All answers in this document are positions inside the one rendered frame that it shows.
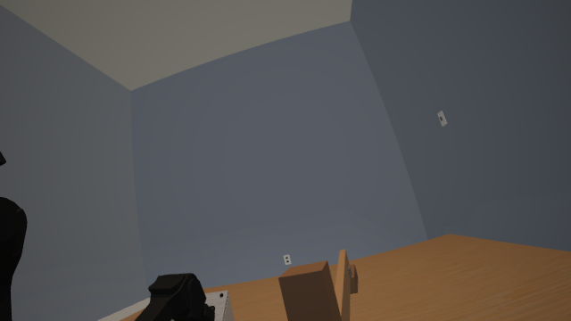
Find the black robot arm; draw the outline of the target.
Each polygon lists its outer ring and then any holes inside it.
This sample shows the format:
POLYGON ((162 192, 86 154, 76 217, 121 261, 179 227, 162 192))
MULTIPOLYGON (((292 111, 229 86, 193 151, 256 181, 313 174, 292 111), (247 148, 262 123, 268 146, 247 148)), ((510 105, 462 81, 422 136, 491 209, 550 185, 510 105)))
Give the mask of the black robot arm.
MULTIPOLYGON (((0 321, 12 321, 12 277, 27 224, 24 210, 0 197, 0 321)), ((192 273, 158 276, 148 290, 150 303, 135 321, 214 321, 215 307, 205 304, 201 283, 192 273)))

